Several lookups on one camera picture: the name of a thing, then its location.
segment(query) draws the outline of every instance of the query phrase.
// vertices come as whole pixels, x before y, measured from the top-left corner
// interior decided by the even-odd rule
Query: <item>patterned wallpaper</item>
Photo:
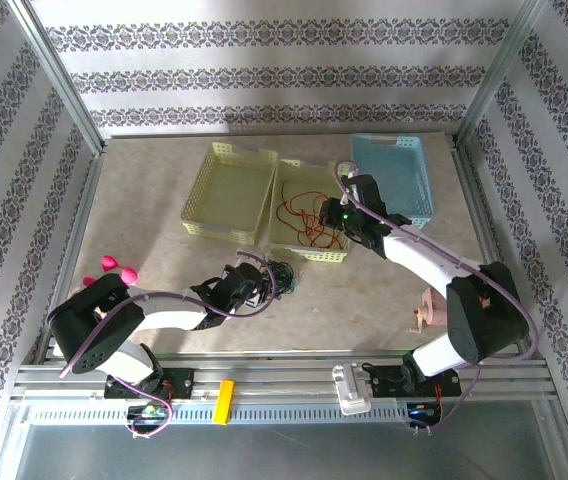
[[[0,0],[0,430],[43,325],[92,154]]]
[[[521,0],[191,3],[32,0],[106,137],[452,132]]]
[[[493,232],[543,326],[568,418],[568,2],[543,8],[475,137],[468,153]]]

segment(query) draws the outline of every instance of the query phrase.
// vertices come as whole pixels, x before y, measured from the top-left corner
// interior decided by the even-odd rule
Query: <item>pink toy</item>
[[[126,285],[134,285],[137,282],[137,272],[131,267],[124,267],[120,275]]]
[[[446,299],[434,288],[427,288],[422,294],[422,307],[413,310],[417,315],[417,328],[412,328],[412,332],[422,332],[422,323],[428,325],[446,325]]]
[[[119,264],[117,263],[117,260],[115,260],[114,257],[111,257],[110,255],[104,255],[102,257],[102,268],[104,269],[105,272],[113,270],[114,268],[117,267],[119,267]]]
[[[110,255],[104,255],[102,257],[102,269],[105,272],[114,270],[116,268],[121,269],[120,277],[122,277],[122,281],[127,286],[135,285],[135,282],[137,282],[138,279],[138,275],[135,269],[131,267],[120,267],[120,264],[115,259],[115,257],[111,257]],[[84,277],[82,283],[84,284],[85,287],[88,287],[93,283],[95,283],[95,279],[93,277]]]

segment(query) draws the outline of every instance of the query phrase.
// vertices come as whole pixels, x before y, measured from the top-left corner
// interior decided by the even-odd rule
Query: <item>marble surface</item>
[[[420,134],[428,161],[435,217],[424,232],[470,258],[479,246],[462,189],[442,133]],[[180,214],[212,141],[279,152],[280,158],[326,163],[350,156],[349,135],[262,137],[177,137],[116,139],[109,142],[72,291],[84,276],[101,274],[102,255],[139,270],[137,285],[181,290],[217,276],[235,262],[237,244],[189,235]],[[266,225],[260,243],[264,248]],[[199,332],[146,331],[133,340],[156,353],[413,348],[444,331],[421,334],[413,309],[427,288],[403,267],[352,245],[343,263],[296,260],[298,285],[292,295],[263,314],[229,319]]]

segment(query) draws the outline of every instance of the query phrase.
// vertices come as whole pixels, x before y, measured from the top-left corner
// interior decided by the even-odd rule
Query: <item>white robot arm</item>
[[[445,370],[477,364],[526,337],[529,322],[504,296],[506,292],[517,300],[504,264],[480,265],[463,258],[429,239],[402,215],[387,214],[370,175],[344,176],[341,181],[359,206],[346,195],[341,200],[330,198],[322,205],[320,223],[403,265],[447,300],[448,332],[404,357],[403,377],[409,388]]]
[[[238,254],[246,260],[180,293],[129,287],[111,273],[73,295],[49,315],[56,348],[68,362],[62,374],[101,370],[137,384],[156,366],[147,349],[128,340],[134,332],[204,330],[241,317],[236,312],[242,305],[267,307],[278,294],[270,267],[256,255]]]

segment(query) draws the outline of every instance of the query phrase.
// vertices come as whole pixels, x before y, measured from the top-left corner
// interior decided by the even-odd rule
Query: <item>yellow basket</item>
[[[181,220],[189,233],[255,245],[277,152],[211,143]]]
[[[340,248],[337,244],[330,249],[301,246],[297,241],[295,231],[284,225],[275,214],[277,207],[282,203],[282,187],[284,187],[287,199],[311,190],[322,192],[329,197],[340,198],[342,192],[335,183],[333,168],[334,165],[329,167],[310,166],[300,160],[281,160],[277,163],[268,225],[268,245],[271,250],[288,251],[309,260],[320,262],[341,262],[344,260],[348,253],[350,240],[342,233],[339,234],[338,239],[343,248]],[[295,201],[295,208],[313,211],[312,203],[311,196],[300,197],[299,202],[298,200]],[[288,213],[286,209],[280,210],[280,216],[288,223],[303,228],[302,220]]]

